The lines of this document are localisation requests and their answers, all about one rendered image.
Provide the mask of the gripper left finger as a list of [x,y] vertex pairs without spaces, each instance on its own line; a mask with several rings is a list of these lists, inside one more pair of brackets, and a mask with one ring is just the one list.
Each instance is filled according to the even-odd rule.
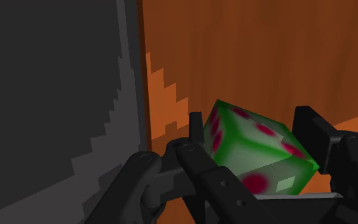
[[157,224],[166,203],[183,198],[197,224],[210,204],[218,224],[278,224],[260,201],[204,150],[200,112],[189,115],[189,136],[167,145],[164,156],[131,155],[85,224]]

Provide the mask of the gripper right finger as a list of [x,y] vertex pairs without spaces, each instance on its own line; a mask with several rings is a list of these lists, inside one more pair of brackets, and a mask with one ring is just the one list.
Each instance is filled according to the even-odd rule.
[[338,130],[310,106],[297,106],[292,133],[319,165],[319,173],[330,175],[331,191],[358,214],[358,132]]

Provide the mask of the green die with red dots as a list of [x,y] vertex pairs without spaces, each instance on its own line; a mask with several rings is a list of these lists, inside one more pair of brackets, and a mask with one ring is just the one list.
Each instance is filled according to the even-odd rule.
[[319,165],[280,122],[217,100],[203,128],[205,150],[253,194],[298,195]]

